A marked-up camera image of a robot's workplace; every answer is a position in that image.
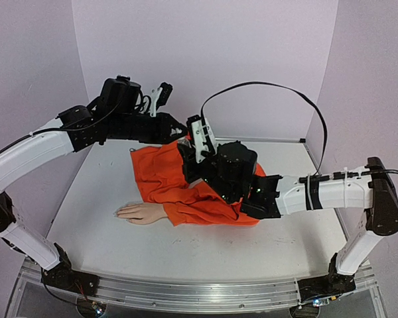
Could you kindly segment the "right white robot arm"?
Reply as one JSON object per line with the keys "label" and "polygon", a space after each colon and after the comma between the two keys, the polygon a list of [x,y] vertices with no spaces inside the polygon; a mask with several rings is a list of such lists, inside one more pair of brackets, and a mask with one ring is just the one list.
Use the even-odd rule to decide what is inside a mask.
{"label": "right white robot arm", "polygon": [[355,233],[335,254],[330,271],[353,276],[383,237],[398,232],[398,197],[377,157],[355,170],[323,176],[258,176],[257,153],[236,142],[209,150],[191,140],[177,143],[188,183],[203,180],[227,204],[238,203],[254,219],[278,219],[303,211],[362,208]]}

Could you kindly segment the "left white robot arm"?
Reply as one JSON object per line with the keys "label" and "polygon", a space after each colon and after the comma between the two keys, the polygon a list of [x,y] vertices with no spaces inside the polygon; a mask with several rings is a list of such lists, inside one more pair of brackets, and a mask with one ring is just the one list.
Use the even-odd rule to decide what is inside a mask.
{"label": "left white robot arm", "polygon": [[6,189],[56,158],[107,140],[136,140],[170,144],[187,133],[172,115],[162,113],[173,87],[163,82],[148,95],[130,78],[105,80],[101,93],[87,105],[76,105],[43,127],[0,150],[0,238],[32,258],[64,290],[74,287],[76,274],[66,253],[56,243],[30,230],[13,209]]}

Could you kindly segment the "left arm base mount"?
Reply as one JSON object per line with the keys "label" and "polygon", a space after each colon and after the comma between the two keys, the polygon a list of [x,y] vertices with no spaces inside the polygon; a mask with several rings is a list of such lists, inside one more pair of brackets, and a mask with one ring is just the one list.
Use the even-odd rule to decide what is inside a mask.
{"label": "left arm base mount", "polygon": [[100,278],[95,274],[74,270],[67,254],[60,252],[59,263],[52,269],[42,272],[41,282],[47,287],[88,297],[97,293]]}

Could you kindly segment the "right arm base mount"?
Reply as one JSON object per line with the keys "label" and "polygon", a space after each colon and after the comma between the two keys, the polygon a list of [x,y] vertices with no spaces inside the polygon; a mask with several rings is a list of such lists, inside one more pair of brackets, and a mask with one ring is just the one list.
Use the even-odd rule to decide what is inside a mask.
{"label": "right arm base mount", "polygon": [[309,303],[316,299],[340,296],[356,289],[354,275],[339,274],[336,269],[335,253],[330,260],[328,273],[313,278],[303,278],[297,282],[301,303]]}

